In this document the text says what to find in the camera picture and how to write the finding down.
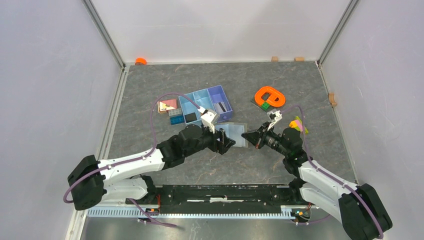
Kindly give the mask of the black card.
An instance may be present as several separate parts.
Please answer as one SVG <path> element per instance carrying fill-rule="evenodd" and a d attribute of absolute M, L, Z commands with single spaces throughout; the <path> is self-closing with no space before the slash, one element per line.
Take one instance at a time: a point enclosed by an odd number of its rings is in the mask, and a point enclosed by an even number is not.
<path fill-rule="evenodd" d="M 184 119 L 185 119 L 186 123 L 191 123 L 191 122 L 195 122 L 195 121 L 198 120 L 195 112 L 188 113 L 188 114 L 184 115 Z"/>

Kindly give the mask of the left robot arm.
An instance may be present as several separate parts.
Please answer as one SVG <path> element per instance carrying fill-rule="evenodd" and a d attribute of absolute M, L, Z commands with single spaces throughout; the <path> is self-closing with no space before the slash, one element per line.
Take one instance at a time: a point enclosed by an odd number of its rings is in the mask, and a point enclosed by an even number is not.
<path fill-rule="evenodd" d="M 205 149 L 223 155 L 235 143 L 222 128 L 211 130 L 189 124 L 178 134 L 143 152 L 102 160 L 88 155 L 69 174 L 66 194 L 72 199 L 65 197 L 63 201 L 73 204 L 77 211 L 108 200 L 134 199 L 151 204 L 157 198 L 157 190 L 145 173 L 174 168 Z"/>

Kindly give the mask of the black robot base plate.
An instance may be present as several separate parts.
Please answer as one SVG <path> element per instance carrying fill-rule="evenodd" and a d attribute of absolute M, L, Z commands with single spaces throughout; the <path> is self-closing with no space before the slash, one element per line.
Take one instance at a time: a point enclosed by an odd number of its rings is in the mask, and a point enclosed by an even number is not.
<path fill-rule="evenodd" d="M 278 214 L 282 206 L 310 206 L 290 184 L 164 184 L 147 181 L 148 193 L 135 202 L 157 205 L 161 214 Z"/>

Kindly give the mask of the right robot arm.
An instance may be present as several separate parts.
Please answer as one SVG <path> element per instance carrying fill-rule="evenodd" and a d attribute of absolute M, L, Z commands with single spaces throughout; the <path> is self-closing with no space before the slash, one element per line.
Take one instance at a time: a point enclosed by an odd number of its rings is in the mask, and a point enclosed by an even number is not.
<path fill-rule="evenodd" d="M 287 127 L 275 133 L 270 122 L 241 135 L 256 149 L 269 147 L 284 156 L 287 172 L 295 176 L 289 199 L 318 206 L 338 220 L 352 240 L 383 239 L 393 227 L 386 208 L 371 185 L 349 182 L 322 167 L 308 153 L 304 134 Z"/>

